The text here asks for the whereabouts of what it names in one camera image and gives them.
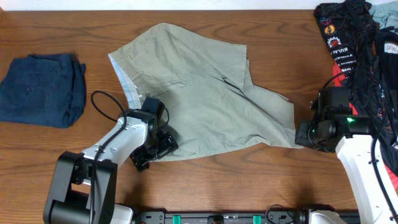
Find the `khaki green shorts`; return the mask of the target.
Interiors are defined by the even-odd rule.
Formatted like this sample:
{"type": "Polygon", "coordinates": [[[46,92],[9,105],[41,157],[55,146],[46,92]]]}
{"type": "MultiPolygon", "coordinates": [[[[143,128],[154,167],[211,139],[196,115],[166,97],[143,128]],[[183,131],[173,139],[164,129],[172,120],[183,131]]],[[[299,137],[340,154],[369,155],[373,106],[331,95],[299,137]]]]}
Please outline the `khaki green shorts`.
{"type": "Polygon", "coordinates": [[[247,47],[161,23],[111,52],[131,108],[158,98],[178,148],[166,161],[237,151],[256,144],[294,148],[294,105],[253,84],[247,47]]]}

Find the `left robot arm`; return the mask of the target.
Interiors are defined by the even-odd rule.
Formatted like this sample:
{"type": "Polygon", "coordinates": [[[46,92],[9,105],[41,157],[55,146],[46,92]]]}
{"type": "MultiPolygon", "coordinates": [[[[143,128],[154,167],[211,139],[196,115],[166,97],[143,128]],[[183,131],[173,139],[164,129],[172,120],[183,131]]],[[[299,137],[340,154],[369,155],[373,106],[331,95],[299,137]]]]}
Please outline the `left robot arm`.
{"type": "Polygon", "coordinates": [[[55,166],[44,208],[45,223],[132,223],[134,210],[115,202],[119,168],[131,159],[138,171],[178,148],[164,129],[167,109],[148,97],[138,110],[123,110],[115,127],[81,153],[66,151],[55,166]]]}

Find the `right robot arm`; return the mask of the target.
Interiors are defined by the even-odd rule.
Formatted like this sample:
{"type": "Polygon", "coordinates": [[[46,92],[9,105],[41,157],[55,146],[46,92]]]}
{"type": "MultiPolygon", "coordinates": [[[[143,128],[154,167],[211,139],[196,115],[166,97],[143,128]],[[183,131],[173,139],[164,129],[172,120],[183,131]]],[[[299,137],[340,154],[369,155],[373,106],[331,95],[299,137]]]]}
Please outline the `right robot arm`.
{"type": "Polygon", "coordinates": [[[321,152],[334,152],[341,161],[354,193],[360,223],[397,223],[397,194],[382,159],[378,138],[371,134],[370,118],[354,115],[349,91],[325,87],[304,119],[295,143],[321,152]]]}

